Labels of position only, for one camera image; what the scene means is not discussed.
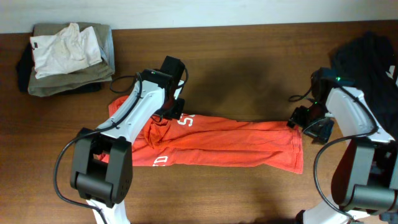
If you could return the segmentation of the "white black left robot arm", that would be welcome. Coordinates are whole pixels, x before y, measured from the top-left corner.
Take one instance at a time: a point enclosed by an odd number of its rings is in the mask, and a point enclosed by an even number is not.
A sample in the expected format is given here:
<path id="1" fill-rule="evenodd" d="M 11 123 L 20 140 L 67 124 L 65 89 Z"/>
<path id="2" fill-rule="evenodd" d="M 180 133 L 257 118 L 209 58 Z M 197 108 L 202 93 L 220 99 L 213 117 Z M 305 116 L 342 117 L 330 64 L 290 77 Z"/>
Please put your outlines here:
<path id="1" fill-rule="evenodd" d="M 128 223 L 124 199 L 132 184 L 131 146 L 153 115 L 179 119 L 186 66 L 167 56 L 160 69 L 137 73 L 125 102 L 95 130 L 83 128 L 73 152 L 70 185 L 86 200 L 97 223 Z"/>

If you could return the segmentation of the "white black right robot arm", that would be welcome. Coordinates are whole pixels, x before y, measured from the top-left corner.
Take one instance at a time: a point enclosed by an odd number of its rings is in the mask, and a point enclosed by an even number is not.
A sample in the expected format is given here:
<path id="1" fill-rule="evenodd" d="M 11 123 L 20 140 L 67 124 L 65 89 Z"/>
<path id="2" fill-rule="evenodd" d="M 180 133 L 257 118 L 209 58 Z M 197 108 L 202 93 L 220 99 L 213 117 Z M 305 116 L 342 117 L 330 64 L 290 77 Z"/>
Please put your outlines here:
<path id="1" fill-rule="evenodd" d="M 335 70 L 320 68 L 312 74 L 307 91 L 312 105 L 297 107 L 289 118 L 288 127 L 300 127 L 322 145 L 313 162 L 313 179 L 322 201 L 298 212 L 296 223 L 361 223 L 370 216 L 397 223 L 397 141 L 379 124 L 363 91 L 354 84 Z M 348 147 L 326 196 L 318 179 L 318 162 L 339 142 Z"/>

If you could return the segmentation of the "orange printed t-shirt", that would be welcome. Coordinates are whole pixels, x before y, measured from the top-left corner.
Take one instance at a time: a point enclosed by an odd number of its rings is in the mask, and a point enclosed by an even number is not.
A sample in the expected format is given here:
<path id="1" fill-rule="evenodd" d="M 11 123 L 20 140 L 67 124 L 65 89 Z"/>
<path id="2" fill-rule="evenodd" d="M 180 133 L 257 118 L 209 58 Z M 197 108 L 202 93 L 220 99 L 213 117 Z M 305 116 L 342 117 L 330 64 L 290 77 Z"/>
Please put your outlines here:
<path id="1" fill-rule="evenodd" d="M 132 147 L 134 166 L 175 164 L 256 167 L 303 172 L 302 136 L 285 121 L 236 121 L 182 114 L 178 120 L 146 122 Z"/>

